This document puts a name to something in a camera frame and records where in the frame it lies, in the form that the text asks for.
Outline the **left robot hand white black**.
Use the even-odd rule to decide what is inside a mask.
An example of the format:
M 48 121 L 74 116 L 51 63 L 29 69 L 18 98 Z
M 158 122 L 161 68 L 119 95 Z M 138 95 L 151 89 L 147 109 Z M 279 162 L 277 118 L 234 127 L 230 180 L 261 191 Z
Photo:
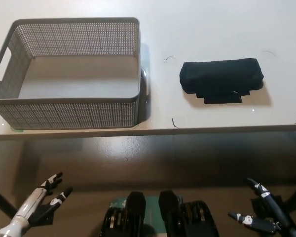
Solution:
M 43 204 L 44 199 L 52 195 L 53 190 L 62 182 L 62 175 L 62 172 L 54 174 L 37 187 L 24 201 L 12 220 L 23 221 L 30 227 L 52 224 L 55 211 L 73 191 L 72 187 L 68 187 L 49 203 Z

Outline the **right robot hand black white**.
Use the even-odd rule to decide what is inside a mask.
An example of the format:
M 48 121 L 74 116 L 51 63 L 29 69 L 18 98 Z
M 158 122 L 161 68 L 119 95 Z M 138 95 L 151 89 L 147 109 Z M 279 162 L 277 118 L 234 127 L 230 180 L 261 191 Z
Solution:
M 262 199 L 262 202 L 269 208 L 274 221 L 272 222 L 251 215 L 244 215 L 235 211 L 229 212 L 228 216 L 242 224 L 244 227 L 256 232 L 271 235 L 279 232 L 283 237 L 296 237 L 296 224 L 276 202 L 272 193 L 263 184 L 252 178 L 247 177 L 246 183 L 257 193 Z

